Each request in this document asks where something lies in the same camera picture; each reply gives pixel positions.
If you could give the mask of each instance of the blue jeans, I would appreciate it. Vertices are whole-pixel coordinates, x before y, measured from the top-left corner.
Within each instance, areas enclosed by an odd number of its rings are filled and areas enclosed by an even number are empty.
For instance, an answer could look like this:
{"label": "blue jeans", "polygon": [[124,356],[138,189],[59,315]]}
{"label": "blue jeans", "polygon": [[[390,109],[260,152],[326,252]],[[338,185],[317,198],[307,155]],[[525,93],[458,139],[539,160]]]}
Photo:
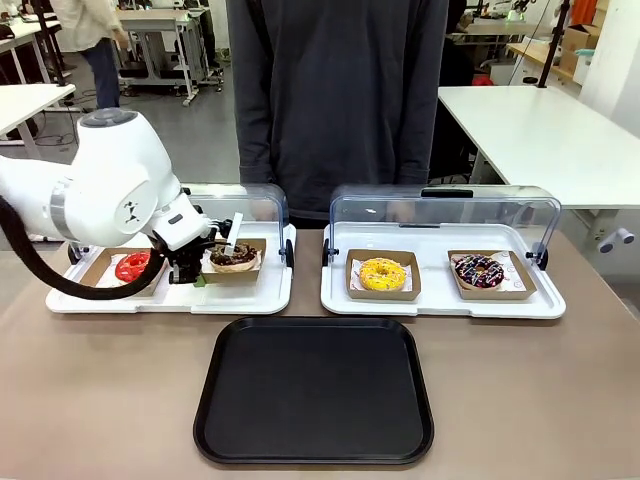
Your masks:
{"label": "blue jeans", "polygon": [[103,38],[95,47],[80,52],[91,65],[96,83],[96,100],[98,108],[120,106],[120,84],[116,69],[111,40]]}

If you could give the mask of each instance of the black tray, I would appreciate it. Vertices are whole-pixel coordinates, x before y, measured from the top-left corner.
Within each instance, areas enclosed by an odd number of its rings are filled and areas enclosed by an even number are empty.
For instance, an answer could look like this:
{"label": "black tray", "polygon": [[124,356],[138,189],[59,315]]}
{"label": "black tray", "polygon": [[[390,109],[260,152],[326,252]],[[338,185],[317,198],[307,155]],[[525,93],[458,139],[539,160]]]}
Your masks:
{"label": "black tray", "polygon": [[413,337],[387,319],[237,320],[216,341],[193,436],[219,463],[414,462],[433,420]]}

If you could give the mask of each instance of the black pole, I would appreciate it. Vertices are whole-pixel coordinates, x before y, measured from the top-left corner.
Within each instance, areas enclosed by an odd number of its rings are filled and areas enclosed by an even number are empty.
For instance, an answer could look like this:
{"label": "black pole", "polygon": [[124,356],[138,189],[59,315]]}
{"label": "black pole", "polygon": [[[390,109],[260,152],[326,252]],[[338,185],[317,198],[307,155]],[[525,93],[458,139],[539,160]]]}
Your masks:
{"label": "black pole", "polygon": [[553,30],[553,39],[551,40],[551,45],[549,45],[549,54],[547,55],[547,60],[544,62],[544,68],[542,69],[542,75],[540,76],[540,81],[538,82],[538,88],[546,88],[547,87],[547,78],[549,77],[549,72],[551,71],[551,66],[553,65],[553,57],[556,53],[556,49],[558,48],[558,44],[560,43],[560,36],[562,35],[564,21],[567,18],[567,14],[569,13],[569,8],[571,8],[570,0],[564,0],[562,5],[560,6],[560,17],[558,18],[558,25]]}
{"label": "black pole", "polygon": [[31,0],[31,5],[33,6],[33,11],[38,16],[38,21],[40,22],[40,29],[42,30],[42,34],[44,35],[44,43],[47,47],[47,52],[49,53],[49,60],[51,60],[51,63],[53,64],[53,71],[56,74],[56,77],[58,78],[58,85],[60,85],[61,87],[64,87],[66,83],[62,75],[62,68],[60,68],[60,63],[58,62],[58,58],[56,57],[56,52],[53,48],[53,43],[51,42],[51,36],[49,35],[49,28],[47,27],[47,20],[44,18],[44,10],[42,9],[42,3],[40,3],[40,0]]}

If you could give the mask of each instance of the person in black sweatshirt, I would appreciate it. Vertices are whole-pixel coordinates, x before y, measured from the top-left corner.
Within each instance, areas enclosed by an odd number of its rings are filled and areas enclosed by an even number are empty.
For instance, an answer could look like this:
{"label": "person in black sweatshirt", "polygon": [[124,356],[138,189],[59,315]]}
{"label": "person in black sweatshirt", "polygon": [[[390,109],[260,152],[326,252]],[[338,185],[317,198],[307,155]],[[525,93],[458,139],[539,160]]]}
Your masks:
{"label": "person in black sweatshirt", "polygon": [[326,224],[342,184],[427,182],[447,0],[227,0],[242,183]]}

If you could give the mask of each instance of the white shirt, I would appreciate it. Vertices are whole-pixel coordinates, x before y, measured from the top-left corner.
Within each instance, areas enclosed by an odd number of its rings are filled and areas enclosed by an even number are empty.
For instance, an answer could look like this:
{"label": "white shirt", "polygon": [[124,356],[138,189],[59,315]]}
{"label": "white shirt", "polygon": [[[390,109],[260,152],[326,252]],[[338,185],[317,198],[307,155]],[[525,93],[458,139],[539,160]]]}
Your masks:
{"label": "white shirt", "polygon": [[51,0],[51,7],[63,30],[70,32],[71,47],[78,52],[95,47],[121,28],[110,0]]}

